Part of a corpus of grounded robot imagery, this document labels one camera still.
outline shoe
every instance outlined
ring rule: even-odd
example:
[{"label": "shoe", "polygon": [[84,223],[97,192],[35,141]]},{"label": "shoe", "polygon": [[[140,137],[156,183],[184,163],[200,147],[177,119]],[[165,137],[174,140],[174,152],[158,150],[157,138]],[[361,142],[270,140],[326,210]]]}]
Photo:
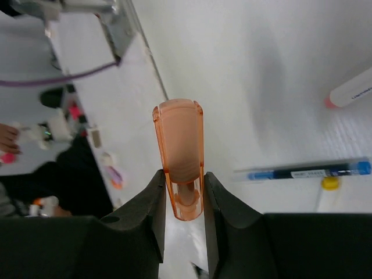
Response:
[{"label": "shoe", "polygon": [[[66,86],[68,93],[74,93],[75,87],[72,84]],[[48,89],[40,94],[40,102],[43,106],[56,109],[61,106],[64,87]]]}]

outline white marker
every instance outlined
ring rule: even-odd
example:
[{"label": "white marker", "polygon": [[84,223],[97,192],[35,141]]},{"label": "white marker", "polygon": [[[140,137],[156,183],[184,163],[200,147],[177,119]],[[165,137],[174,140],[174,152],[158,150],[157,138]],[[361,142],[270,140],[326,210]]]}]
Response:
[{"label": "white marker", "polygon": [[372,68],[332,90],[324,103],[330,109],[342,108],[366,96],[371,91]]}]

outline orange object in background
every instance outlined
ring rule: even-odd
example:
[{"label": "orange object in background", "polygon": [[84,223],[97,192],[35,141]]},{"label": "orange object in background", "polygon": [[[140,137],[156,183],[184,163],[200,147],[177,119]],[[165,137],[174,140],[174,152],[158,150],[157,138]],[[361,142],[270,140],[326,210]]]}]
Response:
[{"label": "orange object in background", "polygon": [[174,216],[193,220],[203,212],[203,109],[196,101],[173,99],[152,116]]}]

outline cable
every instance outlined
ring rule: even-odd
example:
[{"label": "cable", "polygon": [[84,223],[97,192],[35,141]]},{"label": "cable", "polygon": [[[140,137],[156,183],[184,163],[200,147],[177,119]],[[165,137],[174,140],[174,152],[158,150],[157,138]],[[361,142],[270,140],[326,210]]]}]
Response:
[{"label": "cable", "polygon": [[99,66],[89,71],[84,71],[79,74],[71,74],[65,77],[56,77],[56,78],[48,78],[45,80],[32,80],[32,81],[0,80],[0,87],[33,87],[33,86],[43,86],[43,85],[56,84],[56,83],[68,83],[69,81],[78,80],[83,77],[88,77],[93,74],[97,74],[101,71],[107,70],[114,66],[118,66],[118,62],[111,62],[111,63],[104,64],[102,66]]}]

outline human hand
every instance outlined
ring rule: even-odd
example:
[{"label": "human hand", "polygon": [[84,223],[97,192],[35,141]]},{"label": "human hand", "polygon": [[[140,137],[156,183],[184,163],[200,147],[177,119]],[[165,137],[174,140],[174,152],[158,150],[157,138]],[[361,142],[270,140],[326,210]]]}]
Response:
[{"label": "human hand", "polygon": [[17,129],[0,124],[0,150],[6,153],[19,154],[19,146],[16,144],[18,133]]}]

